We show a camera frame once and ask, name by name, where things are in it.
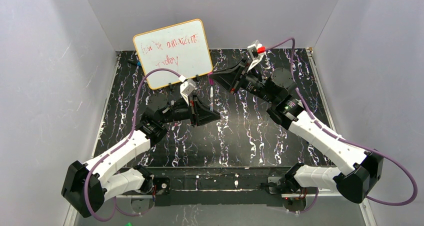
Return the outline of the white pen green tip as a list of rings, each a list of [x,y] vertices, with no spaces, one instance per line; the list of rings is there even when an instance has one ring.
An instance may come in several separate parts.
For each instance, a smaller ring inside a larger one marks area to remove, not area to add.
[[[209,87],[209,101],[210,101],[210,110],[213,111],[214,110],[214,86],[211,85]]]

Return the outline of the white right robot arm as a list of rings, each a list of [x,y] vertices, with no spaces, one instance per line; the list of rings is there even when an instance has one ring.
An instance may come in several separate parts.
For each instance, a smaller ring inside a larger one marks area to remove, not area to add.
[[[383,157],[342,142],[330,128],[310,116],[303,103],[294,97],[296,84],[291,73],[276,68],[267,79],[249,70],[251,60],[210,74],[210,79],[231,94],[243,89],[270,104],[269,117],[287,131],[306,140],[328,157],[334,167],[295,164],[281,180],[282,188],[292,192],[300,188],[338,191],[347,200],[361,203],[381,177]]]

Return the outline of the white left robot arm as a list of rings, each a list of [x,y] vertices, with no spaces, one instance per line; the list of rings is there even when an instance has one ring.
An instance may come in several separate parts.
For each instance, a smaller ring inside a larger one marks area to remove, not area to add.
[[[67,169],[61,195],[84,218],[91,217],[104,202],[129,191],[152,193],[154,175],[144,166],[120,172],[132,159],[159,143],[167,134],[166,124],[189,120],[198,127],[220,120],[221,115],[195,93],[169,102],[163,94],[148,99],[134,131],[107,151],[84,163],[76,160]]]

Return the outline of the small orange-framed whiteboard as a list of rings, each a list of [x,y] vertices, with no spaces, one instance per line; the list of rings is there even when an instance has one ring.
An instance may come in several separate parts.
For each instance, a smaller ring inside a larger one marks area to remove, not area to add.
[[[140,33],[132,41],[145,74],[156,69],[170,69],[192,79],[213,70],[200,19]]]

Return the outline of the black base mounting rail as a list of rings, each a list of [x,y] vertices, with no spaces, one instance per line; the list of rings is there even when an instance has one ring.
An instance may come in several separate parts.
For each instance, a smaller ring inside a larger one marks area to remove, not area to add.
[[[291,191],[288,167],[148,167],[158,207],[185,205],[266,205],[303,210],[314,187]]]

